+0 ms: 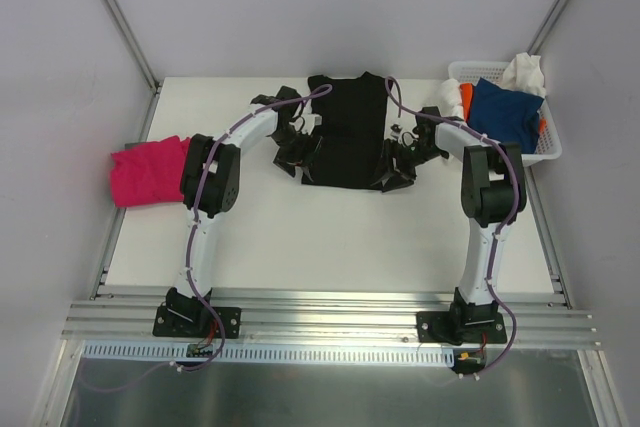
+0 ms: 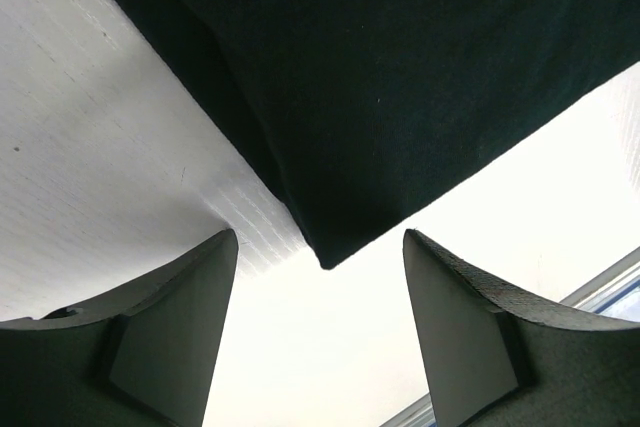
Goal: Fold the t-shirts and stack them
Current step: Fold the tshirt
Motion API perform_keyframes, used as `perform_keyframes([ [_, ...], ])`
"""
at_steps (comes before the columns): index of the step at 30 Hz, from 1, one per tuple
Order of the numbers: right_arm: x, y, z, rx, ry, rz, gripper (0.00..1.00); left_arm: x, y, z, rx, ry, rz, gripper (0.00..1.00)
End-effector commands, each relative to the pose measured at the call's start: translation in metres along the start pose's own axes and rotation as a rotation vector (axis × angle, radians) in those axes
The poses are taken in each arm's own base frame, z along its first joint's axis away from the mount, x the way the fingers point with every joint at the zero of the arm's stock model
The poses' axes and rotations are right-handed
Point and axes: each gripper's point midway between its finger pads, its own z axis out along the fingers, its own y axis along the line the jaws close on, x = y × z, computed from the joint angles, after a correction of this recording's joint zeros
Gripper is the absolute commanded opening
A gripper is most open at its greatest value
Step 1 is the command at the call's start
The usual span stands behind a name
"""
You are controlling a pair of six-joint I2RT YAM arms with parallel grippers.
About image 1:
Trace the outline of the black t shirt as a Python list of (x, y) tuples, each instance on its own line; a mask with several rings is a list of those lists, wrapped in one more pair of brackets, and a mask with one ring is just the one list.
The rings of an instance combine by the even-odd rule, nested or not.
[(312, 112), (322, 117), (321, 125), (313, 130), (322, 141), (301, 183), (380, 190), (375, 172), (386, 127), (385, 79), (369, 72), (353, 79), (314, 75), (307, 78), (307, 84), (311, 90), (327, 84), (332, 91), (311, 102)]

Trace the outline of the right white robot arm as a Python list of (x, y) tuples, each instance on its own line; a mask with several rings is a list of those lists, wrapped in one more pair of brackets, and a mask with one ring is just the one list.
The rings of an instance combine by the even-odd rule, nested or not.
[(462, 164), (460, 199), (469, 219), (469, 242), (447, 328), (456, 340), (467, 342), (497, 315), (497, 275), (506, 240), (527, 202), (522, 155), (517, 143), (499, 143), (428, 107), (416, 114), (412, 129), (391, 127), (375, 182), (384, 192), (409, 187), (417, 167), (438, 157)]

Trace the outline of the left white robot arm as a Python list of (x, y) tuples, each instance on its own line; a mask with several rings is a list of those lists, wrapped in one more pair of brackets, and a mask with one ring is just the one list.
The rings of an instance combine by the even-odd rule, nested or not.
[(215, 316), (210, 304), (211, 268), (206, 263), (213, 257), (225, 214), (240, 193), (241, 156), (270, 138), (278, 147), (277, 167), (291, 177), (298, 169), (307, 173), (322, 138), (312, 133), (321, 117), (305, 114), (304, 109), (331, 91), (330, 85), (323, 84), (302, 97), (283, 86), (276, 96), (255, 97), (249, 112), (220, 136), (191, 138), (180, 183), (184, 205), (192, 215), (185, 266), (166, 296), (168, 311), (186, 334), (203, 333)]

